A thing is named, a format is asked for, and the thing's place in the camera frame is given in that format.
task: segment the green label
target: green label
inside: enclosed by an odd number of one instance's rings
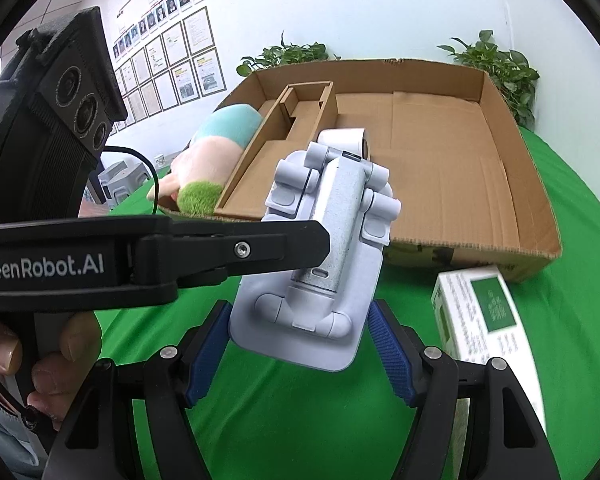
[[[497,277],[474,280],[471,285],[489,332],[516,324],[509,301],[507,301]]]

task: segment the plush toy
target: plush toy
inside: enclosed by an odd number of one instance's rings
[[[173,160],[171,173],[160,179],[160,204],[173,201],[185,214],[211,216],[224,185],[261,122],[262,116],[246,104],[213,112],[189,147]],[[154,196],[152,187],[146,197],[153,201]]]

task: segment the white box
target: white box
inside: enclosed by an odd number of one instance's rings
[[[431,297],[443,350],[456,360],[511,366],[546,433],[542,392],[525,329],[497,267],[441,272]],[[451,437],[454,477],[462,462],[469,401],[459,399]]]

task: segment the wall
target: wall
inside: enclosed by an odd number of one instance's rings
[[[120,35],[116,14],[126,1],[83,1],[102,7],[110,45]],[[437,44],[450,43],[450,36],[474,41],[479,30],[491,28],[501,48],[524,52],[539,70],[536,132],[600,200],[600,48],[562,0],[205,0],[201,5],[208,7],[229,90],[241,81],[235,73],[240,58],[276,44],[282,30],[288,41],[320,41],[344,58],[445,61]],[[131,22],[147,10],[146,0],[134,0],[125,13]],[[110,143],[131,146],[151,159],[179,150],[225,95],[158,114]],[[105,165],[115,160],[118,156],[103,155]]]

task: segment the product box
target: product box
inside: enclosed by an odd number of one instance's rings
[[[560,256],[555,218],[516,123],[485,72],[424,60],[340,60],[252,73],[219,105],[264,120],[216,205],[258,221],[278,161],[326,128],[364,128],[402,211],[387,263],[497,264],[522,280]],[[174,214],[173,203],[166,205]]]
[[[446,354],[480,364],[502,357],[546,432],[536,364],[516,305],[498,269],[491,266],[441,272],[431,304]],[[462,462],[468,417],[469,400],[459,399],[451,439],[455,478]]]

